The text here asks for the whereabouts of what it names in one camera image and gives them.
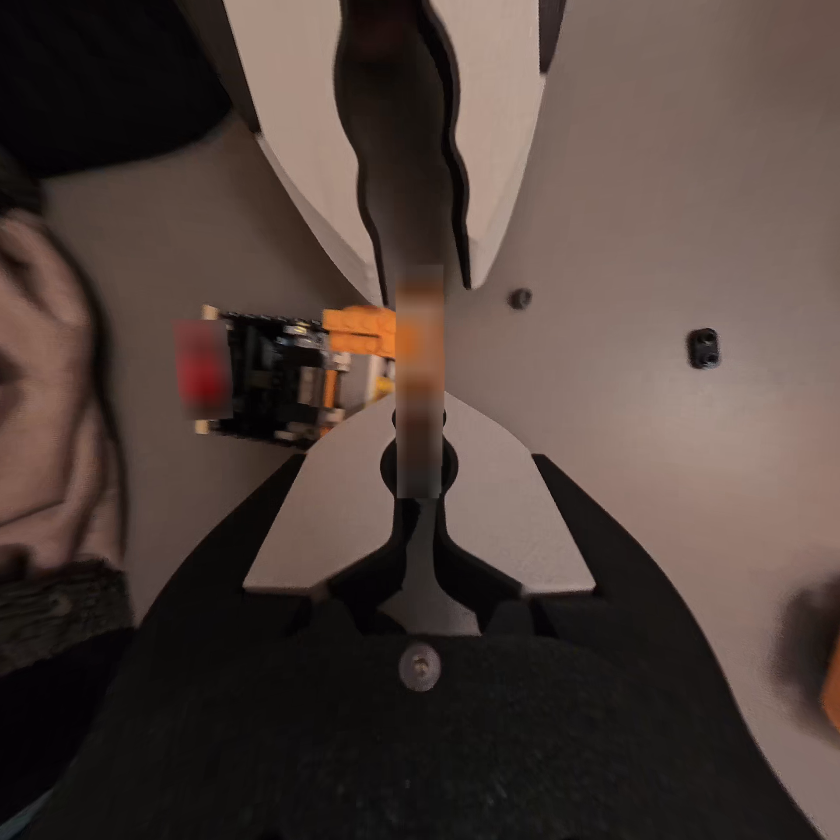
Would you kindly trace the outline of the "orange black lego car body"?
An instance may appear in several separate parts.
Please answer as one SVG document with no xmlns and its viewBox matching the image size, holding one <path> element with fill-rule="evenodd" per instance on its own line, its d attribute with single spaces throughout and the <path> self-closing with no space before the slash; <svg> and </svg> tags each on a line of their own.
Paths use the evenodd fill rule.
<svg viewBox="0 0 840 840">
<path fill-rule="evenodd" d="M 301 450 L 394 391 L 396 314 L 370 305 L 320 319 L 204 304 L 208 328 L 179 351 L 184 408 L 201 436 Z"/>
</svg>

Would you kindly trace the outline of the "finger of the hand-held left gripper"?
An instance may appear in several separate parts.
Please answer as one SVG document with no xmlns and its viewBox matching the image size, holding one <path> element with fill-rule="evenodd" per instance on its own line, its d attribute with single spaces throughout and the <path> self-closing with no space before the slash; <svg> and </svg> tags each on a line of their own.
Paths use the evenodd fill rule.
<svg viewBox="0 0 840 840">
<path fill-rule="evenodd" d="M 427 15 L 453 75 L 456 243 L 466 289 L 484 285 L 508 230 L 544 91 L 538 1 L 433 1 Z"/>
<path fill-rule="evenodd" d="M 259 122 L 259 147 L 333 264 L 363 299 L 384 305 L 359 207 L 358 158 L 335 98 L 340 2 L 224 6 Z"/>
</svg>

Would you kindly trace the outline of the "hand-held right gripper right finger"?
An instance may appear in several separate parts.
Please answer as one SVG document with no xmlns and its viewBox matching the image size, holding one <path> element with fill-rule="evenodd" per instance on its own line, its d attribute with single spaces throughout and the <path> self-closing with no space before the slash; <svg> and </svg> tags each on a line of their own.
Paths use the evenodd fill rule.
<svg viewBox="0 0 840 840">
<path fill-rule="evenodd" d="M 444 395 L 444 477 L 436 582 L 483 632 L 499 606 L 595 593 L 595 579 L 528 448 L 477 409 Z"/>
</svg>

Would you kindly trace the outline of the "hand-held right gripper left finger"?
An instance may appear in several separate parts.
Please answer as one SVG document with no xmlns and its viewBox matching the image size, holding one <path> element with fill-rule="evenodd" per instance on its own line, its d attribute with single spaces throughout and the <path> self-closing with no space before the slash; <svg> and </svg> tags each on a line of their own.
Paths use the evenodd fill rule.
<svg viewBox="0 0 840 840">
<path fill-rule="evenodd" d="M 396 482 L 395 398 L 366 408 L 304 455 L 244 580 L 252 595 L 338 602 L 362 632 L 403 632 L 382 610 L 406 577 L 412 502 Z"/>
</svg>

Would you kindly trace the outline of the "black rounded two-stud lego plate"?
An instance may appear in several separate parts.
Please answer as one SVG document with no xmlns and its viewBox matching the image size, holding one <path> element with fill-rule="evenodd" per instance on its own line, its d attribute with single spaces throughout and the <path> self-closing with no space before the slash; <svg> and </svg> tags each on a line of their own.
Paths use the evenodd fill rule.
<svg viewBox="0 0 840 840">
<path fill-rule="evenodd" d="M 721 346 L 718 332 L 712 328 L 692 330 L 686 337 L 686 354 L 689 366 L 696 371 L 718 368 L 721 363 Z"/>
</svg>

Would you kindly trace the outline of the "person's pale hoodie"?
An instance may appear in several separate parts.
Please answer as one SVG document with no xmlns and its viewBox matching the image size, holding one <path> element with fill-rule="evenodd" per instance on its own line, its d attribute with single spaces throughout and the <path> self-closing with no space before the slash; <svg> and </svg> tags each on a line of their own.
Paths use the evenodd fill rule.
<svg viewBox="0 0 840 840">
<path fill-rule="evenodd" d="M 123 567 L 121 465 L 91 297 L 47 226 L 2 216 L 2 551 L 30 573 Z"/>
</svg>

